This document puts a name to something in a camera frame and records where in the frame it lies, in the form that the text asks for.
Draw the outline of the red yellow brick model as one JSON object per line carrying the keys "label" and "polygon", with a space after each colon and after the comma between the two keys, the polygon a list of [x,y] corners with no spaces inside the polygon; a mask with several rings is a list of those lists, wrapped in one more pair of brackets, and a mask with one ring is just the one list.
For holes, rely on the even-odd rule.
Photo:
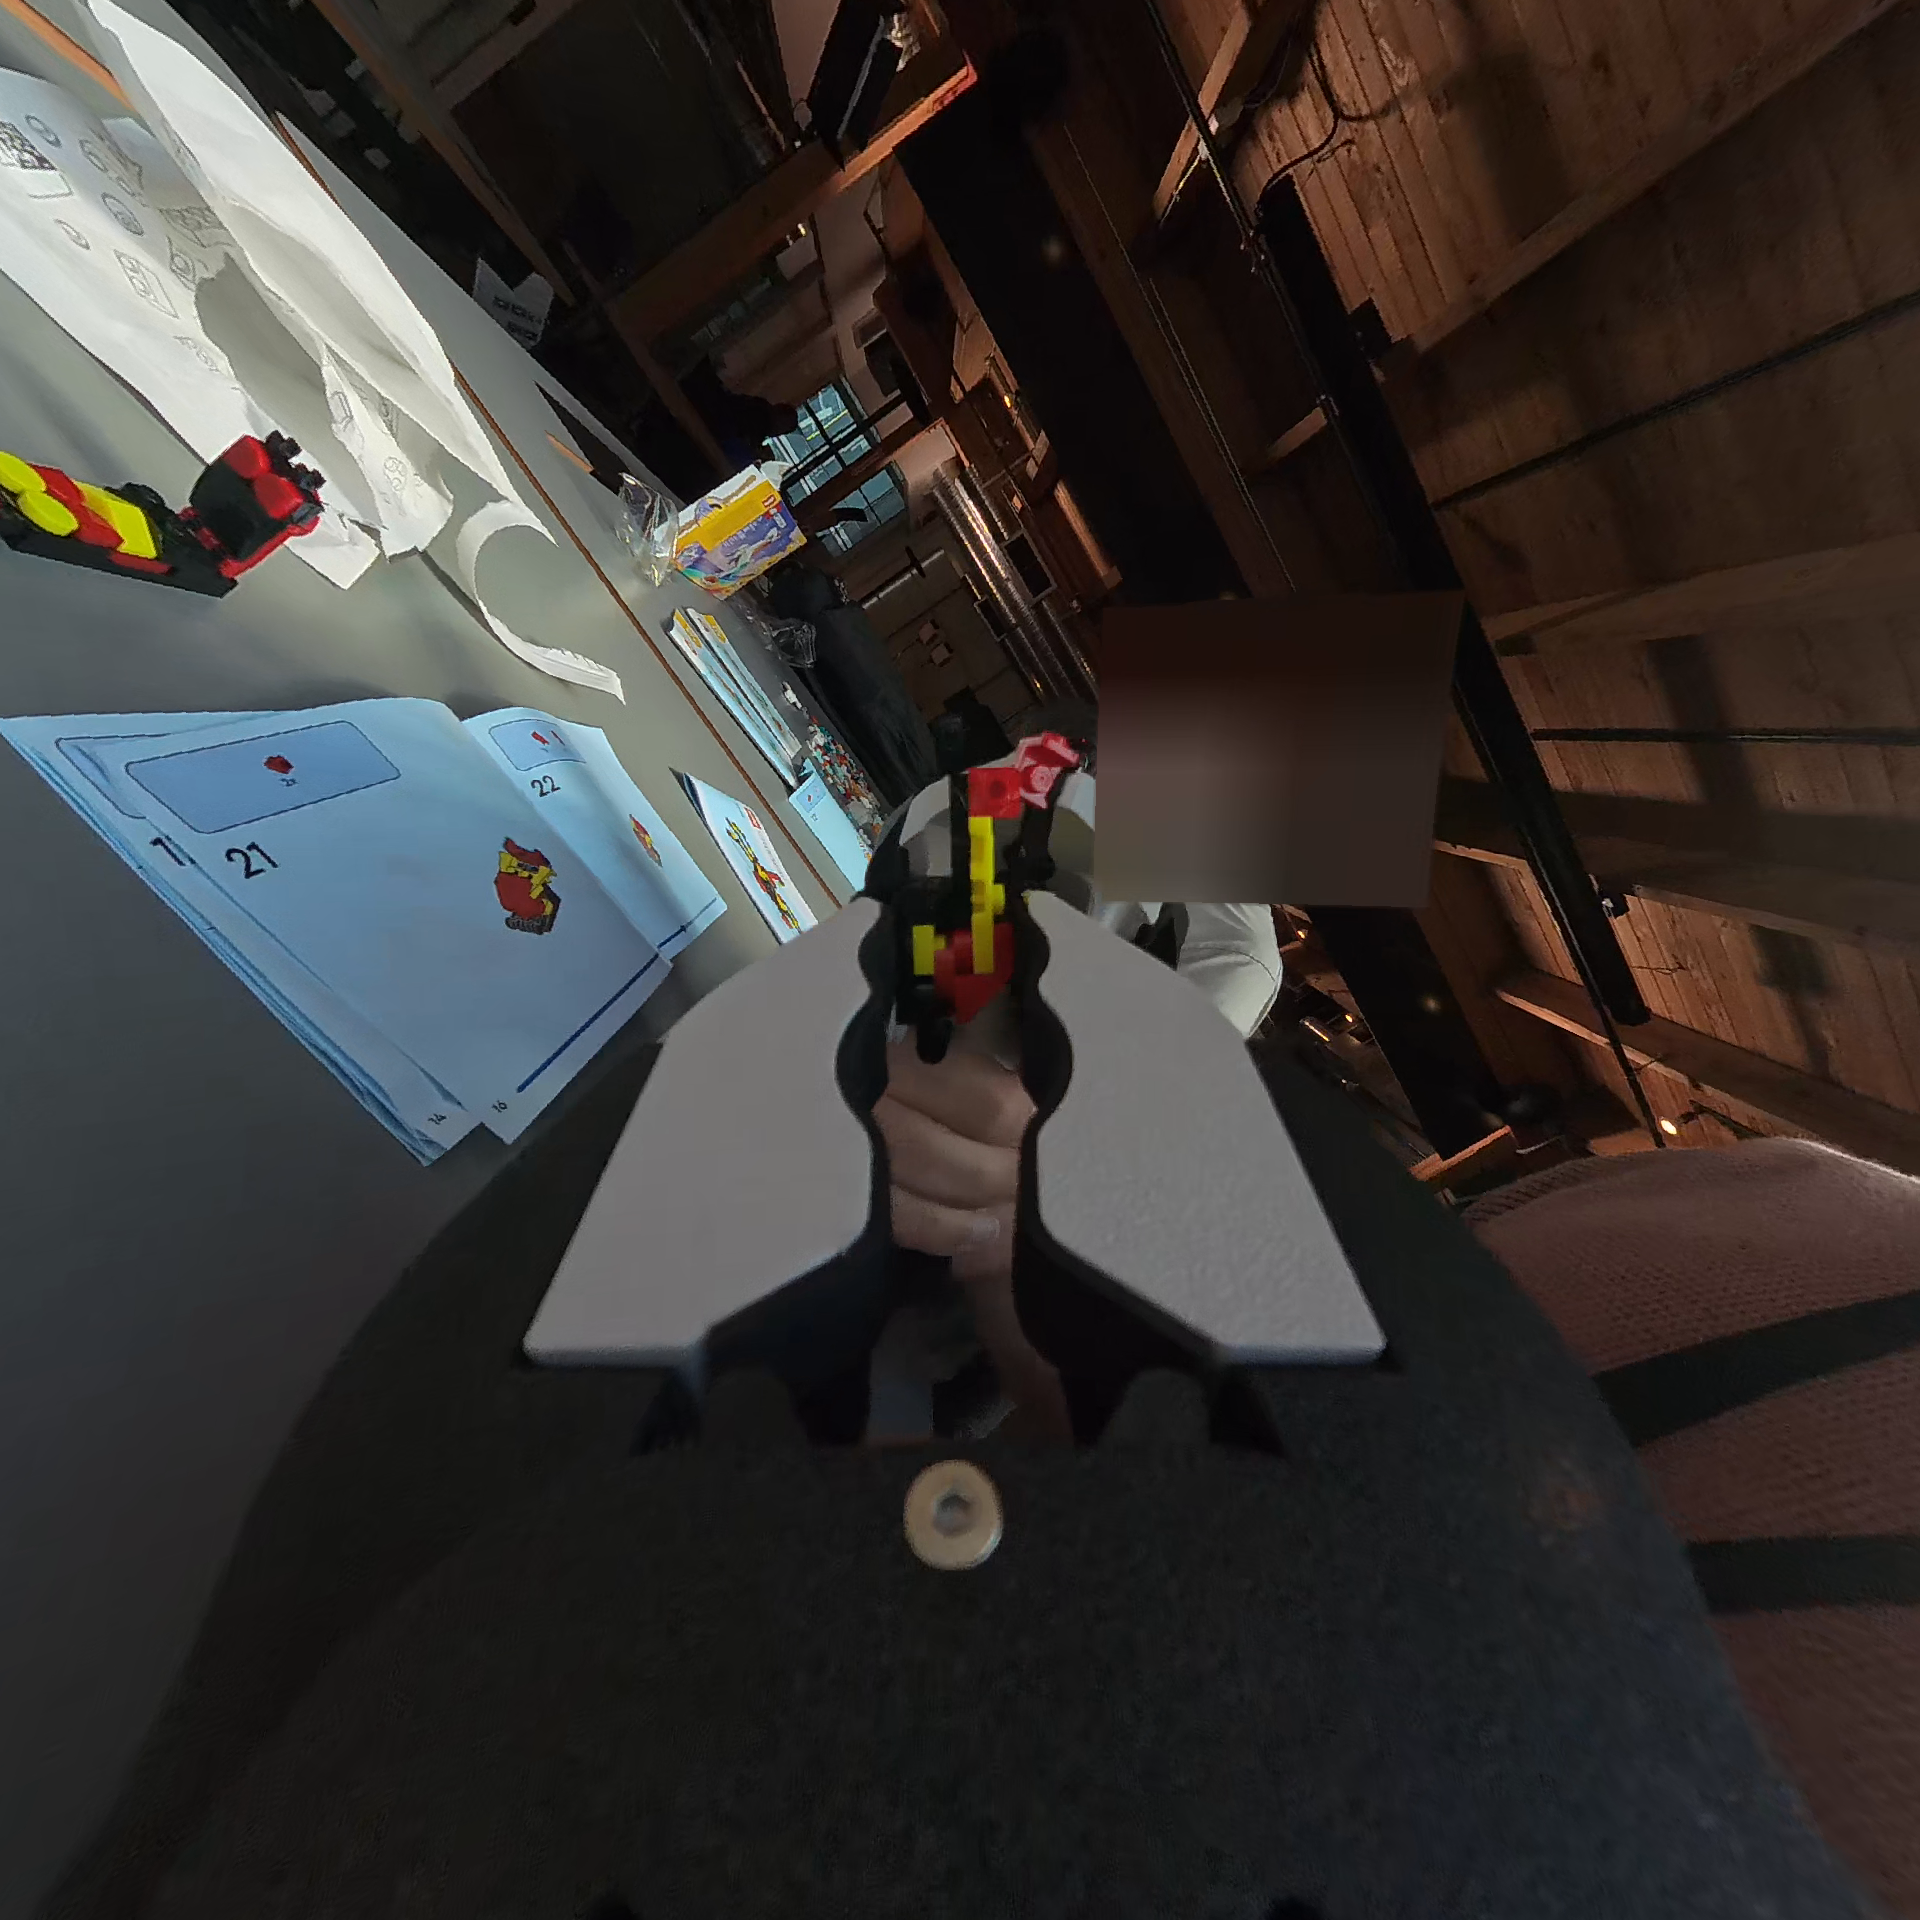
{"label": "red yellow brick model", "polygon": [[196,479],[183,505],[136,483],[98,487],[2,458],[5,546],[37,560],[223,599],[241,577],[322,519],[322,476],[284,435],[245,438]]}

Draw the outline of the thin instruction leaflet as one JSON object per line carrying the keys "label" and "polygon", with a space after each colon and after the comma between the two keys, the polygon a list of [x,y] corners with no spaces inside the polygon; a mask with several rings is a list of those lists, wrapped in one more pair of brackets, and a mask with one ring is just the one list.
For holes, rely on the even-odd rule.
{"label": "thin instruction leaflet", "polygon": [[753,808],[681,770],[677,782],[773,937],[789,944],[815,929],[815,914],[784,870]]}

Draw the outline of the pile of colourful loose bricks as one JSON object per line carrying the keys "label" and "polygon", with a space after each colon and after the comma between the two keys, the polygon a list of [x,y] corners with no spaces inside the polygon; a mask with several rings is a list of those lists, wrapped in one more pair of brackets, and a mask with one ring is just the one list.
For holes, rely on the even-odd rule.
{"label": "pile of colourful loose bricks", "polygon": [[805,747],[809,774],[823,782],[834,804],[845,814],[865,846],[874,849],[882,840],[889,808],[865,770],[848,752],[839,735],[818,720],[807,723]]}

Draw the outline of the red yellow black brick assembly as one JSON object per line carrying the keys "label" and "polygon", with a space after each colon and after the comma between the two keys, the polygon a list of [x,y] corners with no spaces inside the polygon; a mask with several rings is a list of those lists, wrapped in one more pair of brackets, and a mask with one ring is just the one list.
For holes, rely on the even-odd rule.
{"label": "red yellow black brick assembly", "polygon": [[1009,756],[951,776],[930,823],[900,830],[896,1025],[922,1065],[1012,991],[1023,902],[1055,880],[1050,827],[1085,764],[1078,737],[1023,737]]}

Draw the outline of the stacked instruction booklets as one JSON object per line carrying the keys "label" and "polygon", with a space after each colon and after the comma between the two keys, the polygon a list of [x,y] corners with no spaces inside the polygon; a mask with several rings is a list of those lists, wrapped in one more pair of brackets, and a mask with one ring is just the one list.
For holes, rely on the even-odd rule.
{"label": "stacked instruction booklets", "polygon": [[807,777],[805,746],[756,681],[718,617],[700,608],[674,608],[665,623],[665,631],[709,687],[709,694],[769,761],[784,788],[798,788]]}

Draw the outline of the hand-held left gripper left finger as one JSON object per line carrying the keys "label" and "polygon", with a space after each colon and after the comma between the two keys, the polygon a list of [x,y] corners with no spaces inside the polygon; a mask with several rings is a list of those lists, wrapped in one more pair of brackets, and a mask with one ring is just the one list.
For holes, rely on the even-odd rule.
{"label": "hand-held left gripper left finger", "polygon": [[541,1369],[650,1371],[693,1410],[775,1379],[815,1444],[864,1444],[897,1296],[889,1152],[896,935],[856,899],[660,1043],[520,1337]]}

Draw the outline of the black bag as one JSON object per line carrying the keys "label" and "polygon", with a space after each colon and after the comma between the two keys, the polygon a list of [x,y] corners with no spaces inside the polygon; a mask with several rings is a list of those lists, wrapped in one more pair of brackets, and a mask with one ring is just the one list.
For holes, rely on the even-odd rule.
{"label": "black bag", "polygon": [[813,663],[805,670],[839,737],[889,808],[917,799],[941,774],[928,720],[903,673],[862,606],[840,583],[801,560],[765,580],[769,610],[813,631]]}

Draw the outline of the open light blue instruction booklet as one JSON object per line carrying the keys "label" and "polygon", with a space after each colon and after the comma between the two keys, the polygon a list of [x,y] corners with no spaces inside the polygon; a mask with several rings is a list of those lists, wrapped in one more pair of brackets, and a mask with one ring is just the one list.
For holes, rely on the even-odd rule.
{"label": "open light blue instruction booklet", "polygon": [[426,700],[5,742],[421,1161],[516,1140],[726,903],[608,737]]}

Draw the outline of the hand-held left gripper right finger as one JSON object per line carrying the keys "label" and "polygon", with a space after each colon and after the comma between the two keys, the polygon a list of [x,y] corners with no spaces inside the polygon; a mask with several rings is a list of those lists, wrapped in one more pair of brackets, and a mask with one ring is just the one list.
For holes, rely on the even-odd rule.
{"label": "hand-held left gripper right finger", "polygon": [[1066,902],[1017,923],[1015,1308],[1093,1444],[1146,1374],[1372,1367],[1384,1334],[1237,1030]]}

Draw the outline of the person's right hand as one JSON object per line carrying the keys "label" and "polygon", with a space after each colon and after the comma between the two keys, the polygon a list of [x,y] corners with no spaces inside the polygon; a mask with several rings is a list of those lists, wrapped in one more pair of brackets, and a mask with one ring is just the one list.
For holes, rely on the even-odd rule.
{"label": "person's right hand", "polygon": [[911,1040],[890,1043],[885,1065],[873,1120],[893,1247],[945,1260],[974,1294],[1009,1291],[1021,1146],[1034,1119],[1020,1073],[961,1048],[925,1063]]}

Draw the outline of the white paper bag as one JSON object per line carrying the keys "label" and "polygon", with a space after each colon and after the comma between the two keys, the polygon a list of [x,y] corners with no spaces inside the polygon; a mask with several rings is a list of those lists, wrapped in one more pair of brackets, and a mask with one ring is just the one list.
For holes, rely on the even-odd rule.
{"label": "white paper bag", "polygon": [[5,278],[212,459],[271,431],[320,468],[302,563],[350,590],[452,540],[478,560],[551,540],[424,314],[286,142],[183,44],[82,6],[133,114],[5,70]]}

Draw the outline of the small yellow toy box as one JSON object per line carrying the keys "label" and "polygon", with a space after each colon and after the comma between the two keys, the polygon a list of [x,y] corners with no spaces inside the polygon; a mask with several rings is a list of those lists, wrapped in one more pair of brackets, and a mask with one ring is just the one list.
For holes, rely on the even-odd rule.
{"label": "small yellow toy box", "polygon": [[786,462],[742,468],[685,505],[665,548],[684,580],[726,599],[796,559],[809,538],[789,505]]}

